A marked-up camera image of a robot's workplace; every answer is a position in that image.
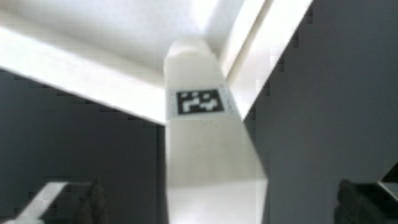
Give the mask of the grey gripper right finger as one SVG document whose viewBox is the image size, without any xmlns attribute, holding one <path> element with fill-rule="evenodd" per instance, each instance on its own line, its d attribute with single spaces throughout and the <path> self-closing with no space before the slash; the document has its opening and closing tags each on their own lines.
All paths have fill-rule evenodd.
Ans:
<svg viewBox="0 0 398 224">
<path fill-rule="evenodd" d="M 398 224 L 398 162 L 375 183 L 341 180 L 336 224 Z"/>
</svg>

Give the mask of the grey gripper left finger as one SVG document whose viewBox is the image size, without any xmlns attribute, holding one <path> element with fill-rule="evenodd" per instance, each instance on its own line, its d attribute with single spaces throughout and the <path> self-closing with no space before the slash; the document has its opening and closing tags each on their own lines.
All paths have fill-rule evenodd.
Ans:
<svg viewBox="0 0 398 224">
<path fill-rule="evenodd" d="M 108 224 L 100 181 L 48 182 L 11 224 Z"/>
</svg>

